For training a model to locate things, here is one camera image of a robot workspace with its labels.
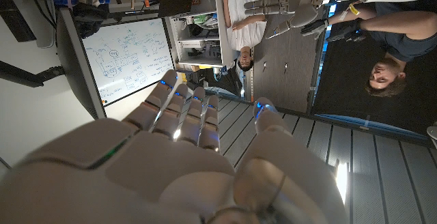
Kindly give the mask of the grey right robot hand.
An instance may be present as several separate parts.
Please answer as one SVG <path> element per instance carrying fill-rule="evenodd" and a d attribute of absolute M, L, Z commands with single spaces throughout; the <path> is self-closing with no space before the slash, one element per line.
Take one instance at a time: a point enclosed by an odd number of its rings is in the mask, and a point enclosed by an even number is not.
<path fill-rule="evenodd" d="M 346 223 L 334 173 L 272 102 L 239 167 L 220 152 L 218 99 L 173 70 L 123 120 L 84 124 L 34 150 L 1 181 L 2 223 Z"/>

